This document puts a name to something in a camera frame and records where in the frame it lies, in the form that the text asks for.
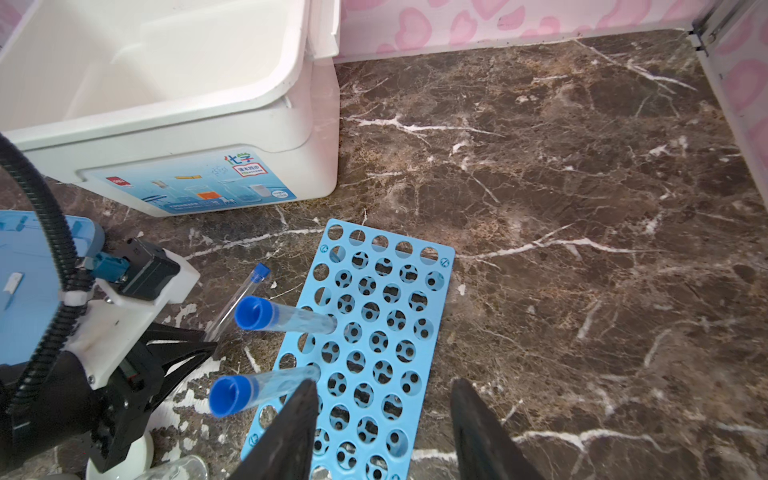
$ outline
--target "white storage bin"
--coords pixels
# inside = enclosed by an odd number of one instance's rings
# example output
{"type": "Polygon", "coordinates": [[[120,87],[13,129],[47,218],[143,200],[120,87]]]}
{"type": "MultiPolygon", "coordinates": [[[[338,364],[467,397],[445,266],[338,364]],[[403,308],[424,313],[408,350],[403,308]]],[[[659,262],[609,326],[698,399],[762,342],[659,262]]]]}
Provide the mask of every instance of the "white storage bin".
{"type": "Polygon", "coordinates": [[[156,217],[336,186],[339,0],[37,0],[0,131],[45,175],[156,217]]]}

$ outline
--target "blue sticker label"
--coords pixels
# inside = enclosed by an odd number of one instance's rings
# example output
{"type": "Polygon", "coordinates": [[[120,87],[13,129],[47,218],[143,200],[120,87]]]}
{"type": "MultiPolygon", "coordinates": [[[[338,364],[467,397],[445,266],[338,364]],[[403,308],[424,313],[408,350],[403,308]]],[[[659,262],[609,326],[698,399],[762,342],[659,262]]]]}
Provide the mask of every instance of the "blue sticker label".
{"type": "Polygon", "coordinates": [[[247,147],[99,168],[88,173],[171,214],[296,198],[247,147]]]}

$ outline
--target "thin glass test tube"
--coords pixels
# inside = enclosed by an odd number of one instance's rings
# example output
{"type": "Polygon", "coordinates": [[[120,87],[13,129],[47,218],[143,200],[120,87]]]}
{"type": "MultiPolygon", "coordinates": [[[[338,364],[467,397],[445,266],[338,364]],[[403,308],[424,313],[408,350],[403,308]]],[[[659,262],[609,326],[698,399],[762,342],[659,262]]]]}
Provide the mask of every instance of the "thin glass test tube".
{"type": "Polygon", "coordinates": [[[227,305],[225,305],[224,308],[219,312],[218,318],[216,318],[216,320],[211,324],[210,328],[205,332],[205,337],[203,338],[204,342],[218,341],[218,339],[224,333],[224,330],[227,328],[229,320],[232,319],[237,304],[245,296],[252,294],[269,274],[270,269],[267,268],[263,263],[256,265],[256,268],[253,269],[253,272],[250,273],[246,281],[240,285],[240,288],[237,289],[234,295],[232,295],[232,298],[230,298],[230,301],[227,302],[227,305]]]}
{"type": "Polygon", "coordinates": [[[235,309],[235,322],[244,330],[274,332],[332,333],[336,319],[279,303],[258,296],[247,296],[235,309]]]}
{"type": "Polygon", "coordinates": [[[289,395],[305,379],[317,382],[319,378],[320,367],[314,364],[253,375],[221,376],[210,387],[210,411],[219,418],[233,415],[289,395]]]}

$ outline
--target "plastic test tube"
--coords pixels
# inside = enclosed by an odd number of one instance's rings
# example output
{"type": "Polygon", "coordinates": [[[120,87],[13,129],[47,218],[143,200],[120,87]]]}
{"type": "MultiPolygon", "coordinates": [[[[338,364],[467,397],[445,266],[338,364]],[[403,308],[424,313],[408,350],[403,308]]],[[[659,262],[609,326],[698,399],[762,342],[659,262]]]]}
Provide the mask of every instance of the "plastic test tube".
{"type": "Polygon", "coordinates": [[[235,322],[243,330],[331,333],[336,319],[309,310],[280,305],[258,296],[247,296],[235,309],[235,322]]]}
{"type": "Polygon", "coordinates": [[[227,305],[219,313],[218,318],[214,321],[208,331],[205,332],[204,342],[216,342],[224,330],[227,328],[227,321],[234,314],[235,307],[243,299],[243,297],[250,295],[256,290],[256,288],[266,279],[270,274],[270,269],[263,263],[256,265],[253,272],[250,273],[248,279],[240,285],[227,305]]]}
{"type": "Polygon", "coordinates": [[[320,367],[317,365],[254,375],[221,376],[210,387],[210,411],[219,418],[233,415],[267,400],[293,393],[304,379],[317,382],[319,378],[320,367]]]}

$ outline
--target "blue test tube cap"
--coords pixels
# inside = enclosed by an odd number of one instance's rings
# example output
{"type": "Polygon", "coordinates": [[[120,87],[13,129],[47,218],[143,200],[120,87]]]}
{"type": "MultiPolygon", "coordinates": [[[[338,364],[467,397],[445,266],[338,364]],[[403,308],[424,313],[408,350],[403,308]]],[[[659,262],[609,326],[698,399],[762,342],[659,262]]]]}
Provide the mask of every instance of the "blue test tube cap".
{"type": "Polygon", "coordinates": [[[258,385],[242,375],[221,376],[210,387],[208,405],[218,418],[238,413],[259,395],[258,385]]]}
{"type": "Polygon", "coordinates": [[[272,272],[270,268],[263,263],[259,263],[256,265],[256,268],[253,269],[253,272],[250,273],[250,281],[252,283],[259,283],[272,272]]]}
{"type": "Polygon", "coordinates": [[[274,307],[269,300],[247,296],[237,304],[235,322],[243,330],[262,330],[272,322],[274,307]]]}

